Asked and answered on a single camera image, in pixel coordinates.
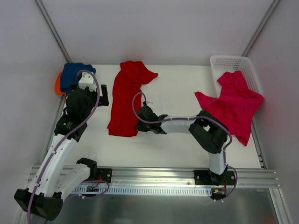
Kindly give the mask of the red t shirt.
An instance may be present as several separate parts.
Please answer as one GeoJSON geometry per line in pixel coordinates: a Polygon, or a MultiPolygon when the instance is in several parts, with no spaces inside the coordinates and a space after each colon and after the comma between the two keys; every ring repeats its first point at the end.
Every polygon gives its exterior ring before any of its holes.
{"type": "Polygon", "coordinates": [[[158,74],[148,70],[141,61],[120,63],[120,71],[114,79],[112,91],[113,102],[107,126],[109,135],[134,137],[138,134],[138,118],[133,111],[141,108],[142,97],[136,94],[142,91],[143,85],[149,84],[156,77],[158,74]]]}

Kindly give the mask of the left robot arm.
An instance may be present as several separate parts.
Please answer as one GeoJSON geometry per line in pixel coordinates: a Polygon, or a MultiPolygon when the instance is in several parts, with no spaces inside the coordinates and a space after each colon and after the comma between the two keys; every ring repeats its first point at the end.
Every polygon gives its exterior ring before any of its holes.
{"type": "Polygon", "coordinates": [[[18,189],[14,199],[31,220],[31,215],[53,221],[67,196],[82,182],[99,180],[96,161],[79,159],[62,179],[60,173],[70,152],[87,128],[87,121],[98,106],[108,106],[107,86],[92,91],[76,87],[67,95],[65,108],[56,124],[52,143],[31,183],[18,189]]]}

